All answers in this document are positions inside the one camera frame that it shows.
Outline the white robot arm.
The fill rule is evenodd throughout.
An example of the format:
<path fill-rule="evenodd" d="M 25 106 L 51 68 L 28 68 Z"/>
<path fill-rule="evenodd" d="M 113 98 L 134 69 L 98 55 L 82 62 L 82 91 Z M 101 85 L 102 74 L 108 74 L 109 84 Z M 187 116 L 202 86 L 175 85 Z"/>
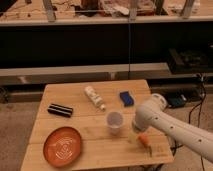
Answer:
<path fill-rule="evenodd" d="M 152 126 L 213 163 L 213 133 L 169 116 L 166 107 L 166 99 L 153 93 L 136 108 L 133 127 L 144 132 Z"/>

